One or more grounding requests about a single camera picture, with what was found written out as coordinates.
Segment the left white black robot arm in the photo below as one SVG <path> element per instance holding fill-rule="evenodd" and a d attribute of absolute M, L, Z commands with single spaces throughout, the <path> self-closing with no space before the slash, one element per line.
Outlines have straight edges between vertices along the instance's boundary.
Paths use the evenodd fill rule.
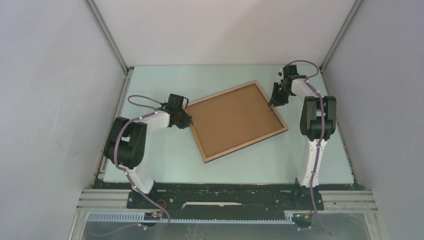
<path fill-rule="evenodd" d="M 134 118 L 118 116 L 108 133 L 103 156 L 121 170 L 134 191 L 140 193 L 138 201 L 145 208 L 153 208 L 158 194 L 152 191 L 155 181 L 149 171 L 141 166 L 145 155 L 148 134 L 176 126 L 183 130 L 192 123 L 186 112 L 189 99 L 171 93 L 167 101 L 160 102 L 147 96 L 133 94 L 127 101 L 135 106 L 151 109 L 152 112 Z"/>

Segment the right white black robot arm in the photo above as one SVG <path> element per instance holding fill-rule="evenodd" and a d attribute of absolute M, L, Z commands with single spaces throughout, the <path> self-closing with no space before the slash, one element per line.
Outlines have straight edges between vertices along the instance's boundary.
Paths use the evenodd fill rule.
<path fill-rule="evenodd" d="M 298 73 L 296 63 L 307 63 L 315 67 L 316 73 Z M 315 188 L 319 185 L 319 169 L 322 155 L 330 137 L 337 127 L 337 100 L 325 95 L 311 84 L 311 78 L 320 73 L 320 68 L 308 60 L 294 60 L 282 67 L 277 75 L 278 82 L 273 84 L 268 105 L 280 107 L 289 103 L 289 97 L 302 101 L 299 129 L 305 140 L 304 159 L 301 171 L 296 177 L 301 187 Z"/>

